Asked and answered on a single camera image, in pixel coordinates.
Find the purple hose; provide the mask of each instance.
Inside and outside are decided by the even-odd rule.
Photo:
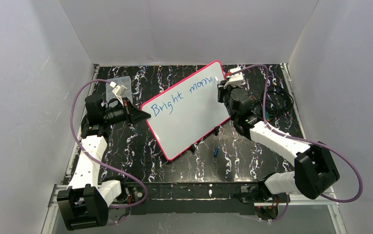
[[[127,208],[127,207],[132,207],[132,206],[139,205],[139,204],[141,204],[142,202],[144,202],[144,201],[147,199],[147,196],[148,196],[148,190],[147,190],[145,184],[142,183],[142,181],[138,180],[138,179],[137,179],[136,177],[134,177],[133,175],[131,175],[131,174],[127,173],[127,172],[121,171],[121,170],[119,170],[119,169],[117,169],[117,168],[114,168],[114,167],[112,167],[112,166],[109,166],[108,164],[105,164],[105,163],[103,163],[103,162],[97,160],[96,158],[92,157],[92,156],[91,156],[91,155],[90,155],[90,154],[85,150],[85,148],[83,148],[82,144],[79,142],[79,139],[77,139],[77,136],[76,136],[75,130],[74,130],[74,128],[73,128],[73,113],[74,113],[74,111],[75,111],[75,105],[76,105],[77,97],[79,97],[79,94],[82,92],[82,90],[83,90],[86,86],[88,86],[89,84],[94,83],[94,82],[105,82],[105,83],[108,83],[108,84],[111,83],[110,81],[107,81],[107,80],[103,80],[103,79],[95,79],[95,80],[91,80],[91,81],[87,82],[85,85],[82,86],[82,88],[79,89],[79,91],[78,91],[77,94],[76,94],[75,99],[73,100],[72,110],[71,110],[70,125],[71,125],[71,131],[72,131],[73,138],[75,139],[77,145],[80,147],[80,150],[81,150],[82,152],[84,152],[84,153],[86,154],[86,156],[87,156],[88,158],[90,158],[92,161],[98,163],[98,164],[101,165],[102,167],[106,167],[106,168],[108,168],[108,169],[110,169],[110,170],[112,170],[112,171],[114,171],[114,172],[121,173],[121,174],[127,176],[128,178],[133,179],[136,183],[138,183],[138,184],[139,184],[139,185],[144,189],[144,191],[145,191],[145,195],[144,195],[144,197],[143,197],[141,200],[139,200],[139,201],[137,201],[137,202],[135,202],[135,203],[133,203],[133,204],[130,204],[130,205],[110,205],[109,208],[115,208],[115,209],[116,209],[116,208]]]
[[[248,70],[252,67],[262,67],[264,68],[264,71],[265,71],[265,75],[266,75],[266,78],[265,78],[265,86],[264,86],[264,96],[262,98],[262,117],[263,117],[263,120],[264,120],[264,124],[270,129],[272,130],[273,133],[275,134],[278,134],[280,136],[285,136],[285,134],[282,134],[280,132],[277,132],[275,130],[275,128],[273,126],[271,126],[270,123],[268,123],[267,119],[265,118],[265,102],[266,102],[266,99],[267,99],[267,89],[268,89],[268,77],[269,77],[269,74],[268,74],[268,67],[263,65],[263,64],[253,64],[253,65],[250,65],[248,67],[245,67],[239,71],[236,71],[234,73],[231,73],[229,74],[230,76],[231,75],[234,75],[234,74],[237,74],[239,72],[242,72],[242,71],[245,71],[245,70]],[[335,201],[335,202],[340,202],[340,203],[347,203],[347,202],[352,202],[352,201],[355,201],[357,200],[361,194],[363,193],[363,180],[361,179],[361,175],[360,173],[358,172],[357,168],[352,164],[352,162],[350,162],[346,157],[344,157],[341,153],[337,152],[336,150],[328,147],[327,145],[324,145],[322,143],[319,143],[319,142],[316,142],[316,141],[312,141],[312,140],[307,140],[307,139],[303,139],[303,138],[298,138],[298,137],[294,137],[294,136],[290,136],[288,135],[287,138],[289,139],[292,139],[292,140],[298,140],[298,141],[303,141],[303,142],[307,142],[307,143],[311,143],[311,144],[314,144],[314,145],[317,145],[317,146],[320,146],[324,149],[328,149],[329,151],[335,153],[337,156],[339,156],[342,160],[344,160],[354,171],[355,175],[357,176],[357,179],[358,179],[358,192],[357,194],[350,198],[350,199],[335,199],[335,198],[332,198],[332,197],[329,197],[329,196],[326,196],[326,195],[321,195],[322,197],[325,197],[327,199],[329,199],[330,201]]]

